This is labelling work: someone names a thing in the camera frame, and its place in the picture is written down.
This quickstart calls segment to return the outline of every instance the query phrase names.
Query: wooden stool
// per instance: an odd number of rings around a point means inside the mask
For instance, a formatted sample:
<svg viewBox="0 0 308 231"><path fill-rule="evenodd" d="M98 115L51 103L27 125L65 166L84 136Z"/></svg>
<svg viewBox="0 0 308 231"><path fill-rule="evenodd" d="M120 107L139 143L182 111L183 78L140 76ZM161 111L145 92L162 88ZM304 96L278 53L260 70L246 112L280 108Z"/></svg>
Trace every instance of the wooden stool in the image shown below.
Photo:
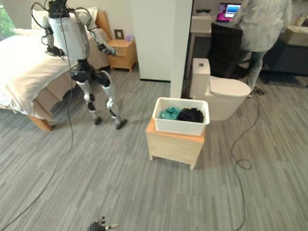
<svg viewBox="0 0 308 231"><path fill-rule="evenodd" d="M150 160L161 157L190 165L194 169L201 148L205 142L205 131L201 136L180 135L156 131L155 121L151 121L146 129Z"/></svg>

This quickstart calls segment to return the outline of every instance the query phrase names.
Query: nightstand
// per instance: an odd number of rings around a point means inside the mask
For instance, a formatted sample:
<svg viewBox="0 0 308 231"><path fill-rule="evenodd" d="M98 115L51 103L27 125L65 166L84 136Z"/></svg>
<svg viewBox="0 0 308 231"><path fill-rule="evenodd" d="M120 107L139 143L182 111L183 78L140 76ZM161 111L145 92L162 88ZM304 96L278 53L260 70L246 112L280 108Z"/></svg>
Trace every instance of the nightstand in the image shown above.
<svg viewBox="0 0 308 231"><path fill-rule="evenodd" d="M116 56L108 55L111 70L124 68L132 72L132 67L137 61L135 41L113 39L108 42L108 46L114 47L116 50Z"/></svg>

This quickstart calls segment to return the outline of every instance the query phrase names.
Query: clothing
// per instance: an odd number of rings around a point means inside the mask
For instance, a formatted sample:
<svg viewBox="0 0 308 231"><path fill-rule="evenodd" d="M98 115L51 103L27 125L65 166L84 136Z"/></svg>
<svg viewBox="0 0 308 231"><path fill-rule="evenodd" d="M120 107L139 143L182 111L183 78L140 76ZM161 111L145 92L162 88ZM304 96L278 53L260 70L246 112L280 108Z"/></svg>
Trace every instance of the clothing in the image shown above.
<svg viewBox="0 0 308 231"><path fill-rule="evenodd" d="M247 84L250 87L250 90L253 91L255 88L256 81L259 77L260 71L263 65L263 57L267 51L260 51L251 53L251 61L248 67L248 75L247 75ZM239 61L244 61L247 54L250 51L247 50L240 50L239 53Z"/></svg>
<svg viewBox="0 0 308 231"><path fill-rule="evenodd" d="M244 0L230 26L243 31L243 50L268 51L290 24L291 16L291 0Z"/></svg>
<svg viewBox="0 0 308 231"><path fill-rule="evenodd" d="M203 114L197 108L184 108L179 114L177 120L203 123Z"/></svg>
<svg viewBox="0 0 308 231"><path fill-rule="evenodd" d="M176 107L170 107L164 111L161 111L159 114L159 119L172 119L176 120L182 109Z"/></svg>

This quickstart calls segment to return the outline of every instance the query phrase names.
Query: toilet lid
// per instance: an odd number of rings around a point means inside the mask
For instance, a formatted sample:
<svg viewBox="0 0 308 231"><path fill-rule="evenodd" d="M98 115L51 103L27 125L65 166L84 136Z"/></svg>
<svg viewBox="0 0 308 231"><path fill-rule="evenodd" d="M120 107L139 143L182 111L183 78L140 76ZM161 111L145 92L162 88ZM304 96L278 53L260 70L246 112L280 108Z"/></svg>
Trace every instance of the toilet lid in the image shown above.
<svg viewBox="0 0 308 231"><path fill-rule="evenodd" d="M250 94L248 85L236 79L210 76L210 84L214 95L242 97Z"/></svg>

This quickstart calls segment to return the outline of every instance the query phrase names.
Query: person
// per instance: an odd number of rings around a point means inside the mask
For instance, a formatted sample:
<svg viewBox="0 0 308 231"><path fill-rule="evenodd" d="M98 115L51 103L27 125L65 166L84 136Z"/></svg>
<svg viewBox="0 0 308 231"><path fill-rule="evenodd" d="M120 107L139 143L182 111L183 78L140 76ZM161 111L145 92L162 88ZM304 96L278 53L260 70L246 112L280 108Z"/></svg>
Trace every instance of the person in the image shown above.
<svg viewBox="0 0 308 231"><path fill-rule="evenodd" d="M239 61L252 53L247 74L251 92L262 69L264 55L290 24L291 16L291 0L244 0L230 22L229 26L243 31Z"/></svg>

